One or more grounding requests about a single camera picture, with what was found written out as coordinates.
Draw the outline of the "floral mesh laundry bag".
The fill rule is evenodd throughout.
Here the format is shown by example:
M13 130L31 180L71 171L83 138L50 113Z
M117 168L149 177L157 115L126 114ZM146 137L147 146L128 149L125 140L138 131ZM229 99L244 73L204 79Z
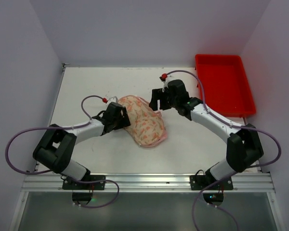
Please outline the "floral mesh laundry bag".
M121 97L118 103L126 108L131 123L125 130L139 146L153 148L167 139L161 112L154 112L145 99L127 95Z

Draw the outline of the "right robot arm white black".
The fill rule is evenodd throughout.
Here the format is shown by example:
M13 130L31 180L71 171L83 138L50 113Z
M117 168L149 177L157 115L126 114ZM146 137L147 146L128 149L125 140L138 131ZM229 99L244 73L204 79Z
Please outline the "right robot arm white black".
M153 111L176 109L178 114L212 131L226 143L226 156L205 172L207 184L214 183L225 176L241 173L263 156L263 148L254 127L247 129L212 111L197 97L190 97L184 83L177 79L153 89L149 103Z

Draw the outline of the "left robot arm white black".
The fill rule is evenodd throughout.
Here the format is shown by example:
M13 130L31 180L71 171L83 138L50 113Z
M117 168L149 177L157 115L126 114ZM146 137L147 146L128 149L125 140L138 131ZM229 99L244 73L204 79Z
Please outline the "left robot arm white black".
M90 171L72 159L74 147L93 137L130 125L126 107L112 102L88 123L70 129L52 124L36 146L33 158L54 173L70 177L76 182L89 181Z

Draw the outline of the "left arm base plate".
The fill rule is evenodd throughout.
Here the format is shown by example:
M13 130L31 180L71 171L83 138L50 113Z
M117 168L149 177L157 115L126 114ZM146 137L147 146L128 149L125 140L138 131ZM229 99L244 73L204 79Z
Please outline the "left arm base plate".
M95 181L95 183L79 183L67 177L63 180L63 190L104 190L105 175L87 175L83 178L84 181Z

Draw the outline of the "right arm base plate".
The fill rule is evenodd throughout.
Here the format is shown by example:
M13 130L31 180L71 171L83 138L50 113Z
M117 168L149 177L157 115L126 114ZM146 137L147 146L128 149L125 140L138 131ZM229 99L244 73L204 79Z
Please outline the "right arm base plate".
M203 190L205 187L209 186L210 184L214 183L212 177L207 176L203 170L197 171L194 175L189 176L189 183L190 188L193 191ZM226 180L214 184L209 190L233 190L233 183L231 178L227 178Z

